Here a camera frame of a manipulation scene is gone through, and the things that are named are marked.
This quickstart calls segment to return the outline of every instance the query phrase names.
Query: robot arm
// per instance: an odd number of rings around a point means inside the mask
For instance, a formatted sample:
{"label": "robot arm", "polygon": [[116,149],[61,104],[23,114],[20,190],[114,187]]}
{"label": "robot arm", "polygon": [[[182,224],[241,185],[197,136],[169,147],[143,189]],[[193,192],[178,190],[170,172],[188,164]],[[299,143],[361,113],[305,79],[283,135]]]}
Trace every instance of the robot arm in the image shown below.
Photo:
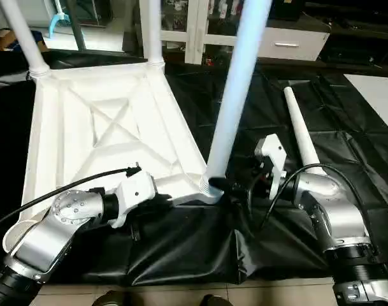
{"label": "robot arm", "polygon": [[156,195],[154,180],[139,171],[110,193],[69,190],[58,195],[42,221],[15,244],[0,266],[0,305],[29,305],[86,227],[122,226],[127,213]]}
{"label": "robot arm", "polygon": [[[283,154],[276,135],[261,140],[255,150],[263,166],[272,167],[270,199],[283,181]],[[333,275],[338,305],[388,305],[388,273],[374,251],[362,213],[343,185],[330,175],[303,172],[284,195],[310,216]]]}

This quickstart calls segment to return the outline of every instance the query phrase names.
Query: tiled floor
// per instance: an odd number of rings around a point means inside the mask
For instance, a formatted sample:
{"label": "tiled floor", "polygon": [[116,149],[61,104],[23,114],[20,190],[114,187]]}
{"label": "tiled floor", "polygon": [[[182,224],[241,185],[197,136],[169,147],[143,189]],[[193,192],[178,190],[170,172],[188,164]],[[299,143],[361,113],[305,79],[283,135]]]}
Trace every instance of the tiled floor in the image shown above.
{"label": "tiled floor", "polygon": [[[49,49],[78,50],[75,37],[70,26],[57,26],[54,36],[49,38],[48,28],[32,27],[42,33]],[[89,50],[121,52],[123,45],[124,21],[114,18],[105,28],[82,26],[83,38]]]}
{"label": "tiled floor", "polygon": [[237,306],[335,306],[331,279],[291,279],[275,282],[248,281],[239,286],[45,286],[31,305],[91,306],[109,290],[128,291],[136,306],[197,306],[204,295],[222,296]]}

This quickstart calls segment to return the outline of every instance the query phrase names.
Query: white plastic leg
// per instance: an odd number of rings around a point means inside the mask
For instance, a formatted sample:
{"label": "white plastic leg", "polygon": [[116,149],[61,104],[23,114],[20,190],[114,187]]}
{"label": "white plastic leg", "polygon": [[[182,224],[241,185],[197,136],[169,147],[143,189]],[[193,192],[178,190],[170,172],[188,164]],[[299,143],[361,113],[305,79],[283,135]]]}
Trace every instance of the white plastic leg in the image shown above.
{"label": "white plastic leg", "polygon": [[209,186],[208,179],[225,176],[270,5],[271,0],[246,0],[243,6],[238,40],[233,50],[206,173],[200,186],[202,192],[214,198],[214,201],[219,199],[221,193]]}
{"label": "white plastic leg", "polygon": [[[291,122],[293,124],[294,134],[296,135],[298,149],[300,151],[303,165],[306,166],[308,164],[320,163],[319,157],[314,148],[314,144],[304,122],[303,115],[300,112],[300,108],[298,107],[296,97],[294,96],[291,87],[288,86],[284,89],[284,95],[287,101],[287,107],[289,108]],[[327,175],[327,173],[322,168],[307,169],[307,172],[319,175]]]}
{"label": "white plastic leg", "polygon": [[0,6],[3,8],[8,23],[13,29],[28,61],[31,76],[36,78],[45,75],[49,71],[49,66],[43,60],[16,0],[0,0]]}
{"label": "white plastic leg", "polygon": [[148,0],[148,63],[164,67],[161,43],[161,0]]}

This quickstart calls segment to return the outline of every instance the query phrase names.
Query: cable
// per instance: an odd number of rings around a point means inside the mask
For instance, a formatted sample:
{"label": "cable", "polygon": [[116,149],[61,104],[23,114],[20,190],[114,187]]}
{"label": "cable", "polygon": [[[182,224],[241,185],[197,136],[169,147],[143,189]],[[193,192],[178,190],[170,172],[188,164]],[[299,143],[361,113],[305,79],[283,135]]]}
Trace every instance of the cable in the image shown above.
{"label": "cable", "polygon": [[123,168],[123,169],[117,169],[117,170],[111,170],[111,171],[106,171],[106,172],[102,172],[102,173],[98,173],[98,174],[95,174],[95,175],[91,175],[89,177],[85,177],[81,180],[77,180],[76,182],[73,182],[73,183],[70,183],[66,186],[63,186],[61,188],[58,188],[54,191],[51,191],[50,193],[47,193],[47,194],[44,194],[43,196],[40,196],[39,198],[36,198],[35,200],[32,200],[28,203],[26,203],[25,205],[22,205],[20,208],[10,212],[8,215],[2,217],[0,219],[0,224],[3,223],[5,220],[9,219],[10,217],[12,217],[13,215],[16,215],[16,214],[19,214],[20,212],[42,202],[42,201],[45,201],[46,199],[49,199],[53,196],[56,196],[57,194],[59,193],[62,193],[63,191],[66,191],[68,189],[71,189],[77,185],[80,185],[80,184],[83,184],[83,183],[86,183],[86,182],[89,182],[91,180],[95,180],[95,179],[98,179],[99,177],[106,177],[108,175],[113,175],[113,174],[117,174],[117,173],[122,173],[122,172],[127,172],[129,171],[130,168]]}
{"label": "cable", "polygon": [[268,219],[270,218],[270,215],[276,205],[276,202],[278,201],[279,197],[282,195],[284,189],[287,187],[287,185],[289,185],[290,181],[292,179],[294,179],[297,175],[299,175],[301,172],[304,172],[305,170],[308,170],[310,168],[316,168],[316,167],[321,167],[321,168],[324,168],[324,169],[328,169],[328,170],[331,170],[333,172],[335,172],[337,175],[339,175],[343,180],[344,182],[348,185],[348,187],[350,188],[350,190],[352,191],[352,194],[354,195],[354,197],[356,198],[357,200],[357,203],[359,205],[359,208],[360,208],[360,211],[361,213],[364,215],[364,219],[366,219],[366,227],[367,227],[367,230],[369,231],[370,233],[370,237],[373,236],[372,234],[372,230],[371,230],[371,227],[370,227],[370,224],[369,224],[369,219],[368,219],[368,216],[367,216],[367,213],[364,209],[364,204],[363,204],[363,201],[362,201],[362,198],[360,197],[357,189],[355,188],[355,186],[351,183],[351,181],[338,169],[328,165],[328,164],[308,164],[306,166],[303,166],[301,167],[300,169],[298,169],[297,171],[295,171],[292,175],[289,176],[289,178],[287,178],[283,185],[281,186],[281,188],[278,190],[276,196],[273,198],[273,201],[271,202],[270,204],[270,207],[266,213],[266,215],[264,216],[263,220],[262,220],[262,223],[259,227],[259,231],[262,231],[262,229],[265,227]]}
{"label": "cable", "polygon": [[247,210],[249,212],[249,216],[251,219],[252,217],[252,198],[253,198],[253,189],[256,186],[257,182],[265,175],[265,173],[260,173],[256,175],[256,177],[253,179],[253,181],[250,183],[249,188],[247,189]]}

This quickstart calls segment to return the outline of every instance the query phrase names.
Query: black plastic sheet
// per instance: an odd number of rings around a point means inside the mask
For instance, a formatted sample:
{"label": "black plastic sheet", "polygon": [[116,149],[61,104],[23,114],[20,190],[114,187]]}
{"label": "black plastic sheet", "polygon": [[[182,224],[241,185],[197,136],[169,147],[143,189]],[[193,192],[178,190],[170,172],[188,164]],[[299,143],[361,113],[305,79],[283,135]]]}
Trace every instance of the black plastic sheet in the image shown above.
{"label": "black plastic sheet", "polygon": [[[49,52],[54,69],[133,62],[136,59]],[[25,71],[23,58],[0,62],[0,76]],[[167,64],[166,75],[205,160],[208,158],[227,71]],[[246,184],[257,141],[276,133],[288,158],[301,166],[282,86],[292,88],[320,161],[341,170],[356,185],[368,209],[379,249],[388,260],[388,127],[341,73],[305,72],[257,65],[227,176]],[[0,87],[0,217],[20,205],[35,86],[32,81]],[[256,198],[253,215],[269,201]],[[135,216],[142,239],[131,229],[100,228],[77,235],[54,282],[122,285],[195,282],[240,283],[248,277],[328,276],[307,215],[279,201],[267,227],[252,238],[240,206],[224,197],[217,205],[186,203],[165,212]],[[11,220],[0,226],[1,239]]]}

